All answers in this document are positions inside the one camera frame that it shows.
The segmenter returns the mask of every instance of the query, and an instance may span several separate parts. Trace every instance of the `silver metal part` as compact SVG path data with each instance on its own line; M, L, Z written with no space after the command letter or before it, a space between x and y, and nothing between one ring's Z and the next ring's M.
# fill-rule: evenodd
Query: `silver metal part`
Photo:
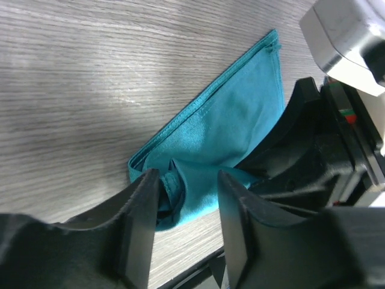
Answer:
M380 133L383 142L385 143L385 95L374 98L367 93L358 91L366 110L368 111L377 131ZM385 155L385 146L381 149L381 154Z
M365 156L366 169L368 170L370 178L370 182L366 185L366 192L362 195L361 199L357 201L356 206L360 207L363 205L364 207L367 207L368 204L373 203L374 200L385 191L385 176L378 161L374 157L361 128L357 125L353 125L353 130Z
M383 0L319 0L300 25L316 64L327 75L370 95L385 95L363 59L385 40Z

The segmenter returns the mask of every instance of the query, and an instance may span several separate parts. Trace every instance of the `folded cloth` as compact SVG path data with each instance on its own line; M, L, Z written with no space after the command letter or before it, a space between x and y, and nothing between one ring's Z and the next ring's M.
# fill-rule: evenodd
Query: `folded cloth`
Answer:
M255 44L128 162L131 182L158 169L164 191L157 230L218 208L217 175L244 186L257 179L234 167L270 132L284 110L276 30Z

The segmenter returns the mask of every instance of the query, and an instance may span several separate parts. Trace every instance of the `gray tabletop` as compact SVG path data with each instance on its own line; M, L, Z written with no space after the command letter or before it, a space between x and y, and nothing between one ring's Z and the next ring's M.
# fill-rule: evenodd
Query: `gray tabletop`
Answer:
M65 221L127 186L126 162L271 29L287 99L322 79L314 0L0 0L0 211ZM155 238L150 288L222 244L213 213Z

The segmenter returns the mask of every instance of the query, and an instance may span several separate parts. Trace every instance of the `teal cloth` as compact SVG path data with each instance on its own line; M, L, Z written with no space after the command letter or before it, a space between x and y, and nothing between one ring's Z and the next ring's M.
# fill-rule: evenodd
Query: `teal cloth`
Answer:
M220 170L246 187L257 181L234 167L284 110L279 48L273 30L129 160L132 182L147 169L160 171L165 193L159 199L157 230L216 210Z

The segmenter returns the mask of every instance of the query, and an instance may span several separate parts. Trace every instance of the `wood grain surface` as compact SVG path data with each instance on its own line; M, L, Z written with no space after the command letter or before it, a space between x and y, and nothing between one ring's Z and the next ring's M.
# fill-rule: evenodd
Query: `wood grain surface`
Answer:
M322 79L315 0L0 0L0 211L65 221L128 184L127 160L271 29L285 95ZM156 235L150 288L222 244L218 213Z

